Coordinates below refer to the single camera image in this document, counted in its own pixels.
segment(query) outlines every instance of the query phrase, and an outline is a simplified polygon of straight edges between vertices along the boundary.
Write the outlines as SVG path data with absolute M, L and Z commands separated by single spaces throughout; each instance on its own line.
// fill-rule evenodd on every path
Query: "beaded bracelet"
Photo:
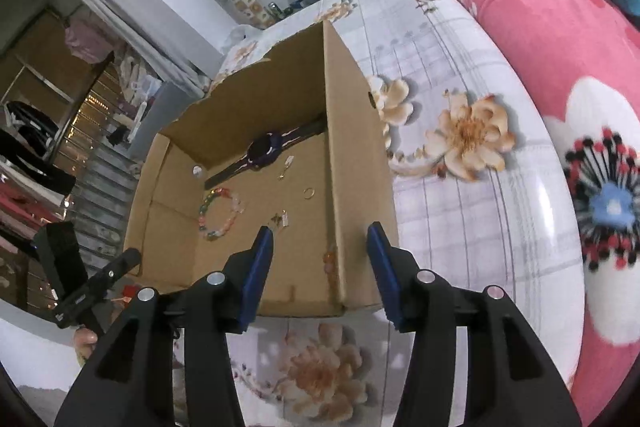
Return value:
M 211 230 L 207 232 L 207 225 L 205 220 L 205 215 L 207 214 L 207 210 L 209 210 L 209 205 L 211 201 L 216 199 L 217 197 L 226 198 L 231 200 L 231 215 L 226 218 L 225 224 L 219 230 Z M 242 214 L 244 208 L 241 207 L 240 198 L 235 192 L 231 192 L 228 188 L 214 188 L 207 194 L 204 198 L 204 203 L 200 206 L 200 212 L 198 215 L 198 230 L 204 232 L 204 236 L 209 241 L 216 239 L 218 237 L 222 237 L 226 232 L 233 226 L 233 223 L 238 217 L 238 214 Z

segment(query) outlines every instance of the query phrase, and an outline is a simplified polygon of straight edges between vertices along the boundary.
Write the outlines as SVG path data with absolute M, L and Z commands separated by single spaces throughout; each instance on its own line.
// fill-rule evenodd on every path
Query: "cardboard box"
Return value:
M 133 200 L 125 248 L 142 252 L 135 276 L 161 293 L 185 288 L 248 249 L 261 225 L 287 211 L 274 232 L 274 255 L 258 313 L 340 315 L 380 304 L 366 253 L 367 227 L 380 221 L 392 243 L 398 226 L 378 112 L 360 68 L 328 22 L 274 46 L 263 60 L 231 75 L 156 135 Z M 223 183 L 245 206 L 213 241 L 198 231 L 204 181 L 242 157 L 252 140 L 286 132 L 326 112 L 328 131 L 284 151 L 260 171 Z M 284 179 L 278 179 L 288 156 Z M 194 176 L 201 165 L 206 176 Z M 312 187 L 309 200 L 304 190 Z M 214 200 L 207 228 L 222 226 L 230 202 Z M 324 257 L 335 251 L 328 276 Z

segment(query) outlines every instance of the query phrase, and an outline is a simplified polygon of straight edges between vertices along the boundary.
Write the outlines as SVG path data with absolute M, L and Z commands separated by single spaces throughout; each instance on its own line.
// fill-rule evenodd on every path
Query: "white curtain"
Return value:
M 159 22 L 161 17 L 154 17 L 149 5 L 158 0 L 81 1 L 127 41 L 163 81 L 177 84 L 199 98 L 204 96 L 209 77 L 175 48 L 172 43 L 175 33 L 171 27 L 166 27 L 170 25 L 163 25 Z

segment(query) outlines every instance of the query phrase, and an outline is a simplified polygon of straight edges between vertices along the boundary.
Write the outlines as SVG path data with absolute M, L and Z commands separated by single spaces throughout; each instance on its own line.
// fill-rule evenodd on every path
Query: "watch strap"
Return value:
M 220 185 L 221 183 L 224 183 L 229 178 L 242 172 L 244 169 L 247 168 L 248 165 L 249 165 L 249 159 L 245 155 L 242 158 L 240 158 L 238 161 L 232 163 L 227 168 L 223 169 L 217 174 L 214 174 L 207 181 L 205 181 L 204 182 L 205 190 L 209 190 L 210 188 L 213 188 L 216 185 Z
M 292 147 L 296 143 L 321 134 L 326 130 L 326 114 L 322 113 L 318 118 L 300 127 L 290 130 L 282 135 L 282 150 Z

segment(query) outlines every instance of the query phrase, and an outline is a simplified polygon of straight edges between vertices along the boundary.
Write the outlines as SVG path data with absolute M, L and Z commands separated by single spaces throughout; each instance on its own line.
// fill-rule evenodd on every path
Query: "pink blanket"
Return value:
M 520 77 L 566 167 L 587 313 L 570 385 L 588 425 L 640 351 L 640 32 L 606 0 L 459 1 Z

